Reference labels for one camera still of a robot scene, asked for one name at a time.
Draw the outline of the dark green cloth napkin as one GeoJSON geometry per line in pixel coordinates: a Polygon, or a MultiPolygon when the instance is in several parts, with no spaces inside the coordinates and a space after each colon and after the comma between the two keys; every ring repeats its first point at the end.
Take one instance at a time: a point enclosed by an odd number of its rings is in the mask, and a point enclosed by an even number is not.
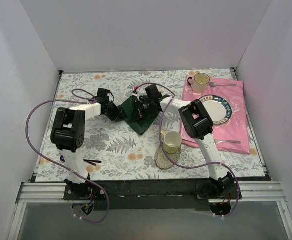
{"type": "Polygon", "coordinates": [[[135,107],[135,100],[137,100],[137,96],[132,95],[118,108],[123,111],[121,120],[124,120],[134,132],[142,136],[150,128],[160,112],[140,119],[138,117],[137,108],[135,107]]]}

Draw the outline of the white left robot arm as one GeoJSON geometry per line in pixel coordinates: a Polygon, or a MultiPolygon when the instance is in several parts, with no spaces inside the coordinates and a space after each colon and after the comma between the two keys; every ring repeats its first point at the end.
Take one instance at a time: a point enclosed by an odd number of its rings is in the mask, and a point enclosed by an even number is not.
{"type": "Polygon", "coordinates": [[[85,183],[89,176],[82,154],[85,140],[86,121],[98,116],[106,116],[115,122],[123,111],[114,104],[114,95],[110,90],[100,88],[97,96],[87,103],[76,107],[60,107],[55,115],[50,139],[64,158],[65,165],[70,169],[68,181],[78,184],[75,194],[81,200],[92,196],[92,187],[85,183]]]}

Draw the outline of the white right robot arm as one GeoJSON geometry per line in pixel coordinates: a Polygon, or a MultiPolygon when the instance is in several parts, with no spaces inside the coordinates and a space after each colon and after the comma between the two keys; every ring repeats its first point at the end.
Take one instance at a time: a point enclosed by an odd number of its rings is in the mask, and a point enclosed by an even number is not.
{"type": "Polygon", "coordinates": [[[175,96],[162,95],[157,88],[157,83],[148,83],[146,96],[139,96],[136,87],[133,96],[139,117],[146,116],[146,111],[157,110],[162,113],[171,113],[181,117],[182,124],[189,137],[195,140],[205,159],[205,164],[200,167],[208,167],[209,177],[212,182],[213,195],[223,199],[231,192],[231,188],[224,180],[231,178],[231,171],[222,163],[221,155],[217,149],[213,136],[213,121],[200,100],[183,101],[175,96]]]}

